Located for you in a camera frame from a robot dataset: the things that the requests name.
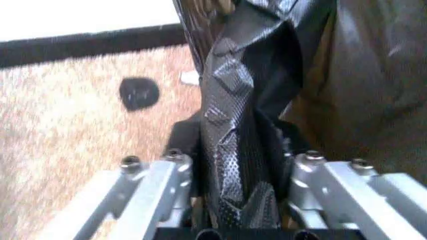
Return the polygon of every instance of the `crumpled plastic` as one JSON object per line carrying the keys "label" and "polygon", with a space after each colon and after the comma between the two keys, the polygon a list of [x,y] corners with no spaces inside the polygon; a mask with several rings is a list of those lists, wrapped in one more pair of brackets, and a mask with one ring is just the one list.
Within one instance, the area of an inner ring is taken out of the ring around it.
{"label": "crumpled plastic", "polygon": [[214,226],[281,224],[277,202],[286,197],[292,165],[267,151],[262,135],[275,126],[260,127],[259,119],[277,119],[300,91],[333,2],[276,2],[291,6],[268,12],[262,2],[242,1],[206,59],[200,130]]}
{"label": "crumpled plastic", "polygon": [[292,168],[281,113],[330,160],[365,157],[427,178],[425,9],[422,0],[236,5],[198,63],[214,227],[280,226]]}

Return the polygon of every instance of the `screw head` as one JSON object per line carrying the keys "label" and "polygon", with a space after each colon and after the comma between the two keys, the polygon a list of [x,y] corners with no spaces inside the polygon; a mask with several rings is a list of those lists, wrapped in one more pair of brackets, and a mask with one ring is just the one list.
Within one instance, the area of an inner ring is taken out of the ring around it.
{"label": "screw head", "polygon": [[141,161],[137,156],[126,156],[121,160],[121,170],[127,174],[134,174],[141,169]]}
{"label": "screw head", "polygon": [[325,158],[321,155],[320,152],[316,151],[316,150],[308,150],[305,153],[305,158],[309,161],[320,161],[320,160],[324,160]]}
{"label": "screw head", "polygon": [[355,158],[351,160],[351,166],[354,169],[359,169],[359,170],[369,170],[369,169],[373,169],[374,167],[371,166],[367,160],[362,159],[362,158]]}

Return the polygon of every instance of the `beige carpet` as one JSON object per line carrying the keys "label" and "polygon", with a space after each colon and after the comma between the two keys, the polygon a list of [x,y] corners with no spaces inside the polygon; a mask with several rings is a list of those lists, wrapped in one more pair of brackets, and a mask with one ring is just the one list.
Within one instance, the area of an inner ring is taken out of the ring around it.
{"label": "beige carpet", "polygon": [[[98,170],[155,160],[174,122],[200,108],[187,46],[0,69],[0,239],[36,239]],[[126,77],[156,80],[153,107],[128,113]],[[105,234],[98,233],[98,238]]]}

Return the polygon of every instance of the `black fabric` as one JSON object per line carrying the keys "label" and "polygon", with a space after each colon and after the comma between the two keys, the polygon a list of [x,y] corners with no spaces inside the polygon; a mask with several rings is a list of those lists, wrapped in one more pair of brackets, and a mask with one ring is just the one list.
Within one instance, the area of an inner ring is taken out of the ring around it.
{"label": "black fabric", "polygon": [[[333,2],[270,2],[291,6],[277,14],[269,6],[261,8],[261,2],[242,1],[205,64],[200,133],[214,227],[281,224],[275,190],[280,198],[286,196],[292,164],[281,148],[270,153],[263,145],[262,138],[272,146],[281,144],[278,136],[271,140],[274,134],[260,135],[256,115],[259,111],[267,121],[275,120],[298,94],[304,64],[311,62]],[[262,127],[269,132],[275,131],[273,126]]]}

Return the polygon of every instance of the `carpet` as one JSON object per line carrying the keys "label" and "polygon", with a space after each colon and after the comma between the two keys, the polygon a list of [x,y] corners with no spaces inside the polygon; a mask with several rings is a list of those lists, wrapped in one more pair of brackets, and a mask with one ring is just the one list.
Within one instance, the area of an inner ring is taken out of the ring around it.
{"label": "carpet", "polygon": [[[0,239],[37,238],[123,157],[158,159],[172,125],[200,108],[199,88],[179,81],[193,69],[186,45],[0,69]],[[127,112],[119,86],[133,77],[156,81],[154,106]]]}

